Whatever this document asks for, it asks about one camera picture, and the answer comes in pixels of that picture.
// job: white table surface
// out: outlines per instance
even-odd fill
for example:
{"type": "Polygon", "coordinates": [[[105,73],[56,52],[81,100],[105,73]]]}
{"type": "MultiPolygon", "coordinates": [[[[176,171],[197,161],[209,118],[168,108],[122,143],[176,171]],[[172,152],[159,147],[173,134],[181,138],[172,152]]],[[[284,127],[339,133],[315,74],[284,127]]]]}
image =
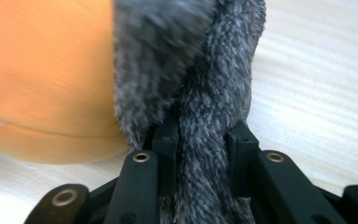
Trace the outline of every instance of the white table surface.
{"type": "MultiPolygon", "coordinates": [[[[319,187],[358,184],[358,1],[268,0],[248,123],[263,149],[288,154],[319,187]]],[[[42,165],[0,153],[0,223],[22,223],[66,183],[96,189],[125,158],[42,165]]]]}

